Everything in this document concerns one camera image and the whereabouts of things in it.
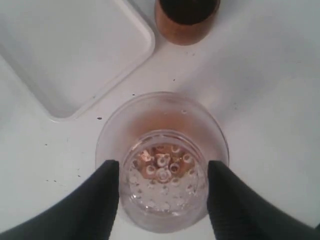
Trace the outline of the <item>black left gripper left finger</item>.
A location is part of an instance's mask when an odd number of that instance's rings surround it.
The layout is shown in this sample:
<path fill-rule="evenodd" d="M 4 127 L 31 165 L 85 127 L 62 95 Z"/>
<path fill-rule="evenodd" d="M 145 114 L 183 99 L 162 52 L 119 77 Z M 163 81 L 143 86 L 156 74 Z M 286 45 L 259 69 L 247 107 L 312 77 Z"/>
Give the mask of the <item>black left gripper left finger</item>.
<path fill-rule="evenodd" d="M 119 162 L 106 160 L 75 191 L 2 240 L 108 240 L 119 204 Z"/>

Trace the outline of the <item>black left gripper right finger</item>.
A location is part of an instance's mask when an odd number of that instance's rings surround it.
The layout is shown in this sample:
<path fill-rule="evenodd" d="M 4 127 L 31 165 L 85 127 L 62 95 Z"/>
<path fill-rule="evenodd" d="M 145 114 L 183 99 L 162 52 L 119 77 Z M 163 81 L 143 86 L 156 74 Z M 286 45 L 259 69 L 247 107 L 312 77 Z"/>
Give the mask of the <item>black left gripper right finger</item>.
<path fill-rule="evenodd" d="M 225 164 L 207 168 L 207 210 L 217 240 L 318 240 L 312 228 L 279 210 L 238 178 Z"/>

